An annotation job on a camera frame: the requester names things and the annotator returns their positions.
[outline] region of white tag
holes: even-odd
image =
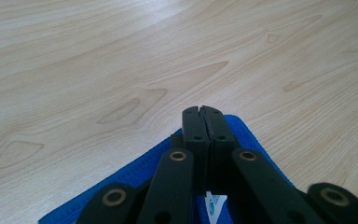
[[[217,219],[222,212],[223,203],[226,201],[226,195],[212,195],[210,191],[206,192],[205,204],[208,212],[209,222],[216,224]]]

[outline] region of light wood surface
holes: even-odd
[[[358,1],[0,1],[0,223],[46,213],[209,105],[295,185],[358,196]]]

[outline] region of black folding mechanism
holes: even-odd
[[[153,179],[104,187],[77,224],[191,223],[193,198],[206,191],[227,195],[234,223],[358,223],[358,198],[327,183],[292,187],[263,155],[241,148],[219,110],[193,106],[182,119]]]

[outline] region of blue fabric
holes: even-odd
[[[243,148],[253,149],[263,154],[267,160],[277,169],[284,177],[282,171],[269,157],[269,154],[261,147],[254,135],[249,131],[246,125],[236,116],[225,115],[226,121],[231,131],[237,136]],[[80,212],[86,206],[92,196],[102,187],[113,183],[124,183],[134,187],[140,186],[147,179],[150,179],[155,173],[159,159],[163,152],[170,147],[170,139],[167,138],[143,156],[118,170],[116,173],[108,176],[92,188],[84,191],[71,201],[61,205],[52,212],[48,213],[39,220],[39,224],[73,224],[76,222]],[[196,198],[197,206],[195,206],[196,223],[209,224],[205,200],[203,197]],[[222,213],[218,219],[218,223],[232,223],[226,205],[224,205]]]

